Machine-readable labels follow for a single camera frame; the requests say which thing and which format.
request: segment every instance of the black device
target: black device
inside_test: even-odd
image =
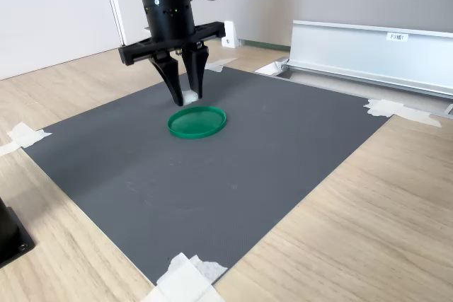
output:
[[[190,88],[202,97],[203,75],[209,50],[203,40],[224,37],[223,23],[215,22],[195,26],[192,0],[142,0],[147,15],[151,38],[119,49],[126,65],[148,59],[164,79],[173,100],[183,105],[183,93],[179,83],[178,61],[171,51],[182,55]]]

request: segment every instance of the masking tape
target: masking tape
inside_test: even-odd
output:
[[[230,58],[230,59],[220,59],[217,60],[214,63],[207,63],[205,66],[205,70],[211,70],[215,72],[222,72],[224,65],[228,64],[229,62],[232,62],[236,60],[237,58]]]
[[[28,148],[37,141],[40,141],[44,137],[50,136],[51,134],[44,132],[42,129],[35,131],[26,123],[20,122],[10,132],[8,132],[8,135],[13,141],[0,146],[0,156],[11,153],[20,147]]]
[[[175,256],[157,286],[142,302],[224,302],[212,283],[227,269],[194,256]]]
[[[368,102],[369,103],[364,105],[364,107],[369,108],[368,113],[373,116],[390,117],[392,115],[397,115],[407,120],[413,120],[414,122],[428,124],[434,127],[442,127],[437,120],[430,117],[429,112],[407,108],[403,103],[395,103],[384,99],[369,99]]]

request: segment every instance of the white drawer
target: white drawer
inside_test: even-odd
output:
[[[0,0],[0,79],[120,46],[110,0]]]

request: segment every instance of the gray rubber mat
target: gray rubber mat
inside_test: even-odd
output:
[[[180,108],[160,83],[25,149],[153,283],[180,252],[233,267],[387,121],[363,98],[229,68],[204,92],[193,105],[228,119],[205,139],[168,132]]]

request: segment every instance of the green lid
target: green lid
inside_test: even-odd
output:
[[[219,108],[194,106],[171,116],[167,127],[177,137],[195,139],[216,134],[226,123],[227,115]]]

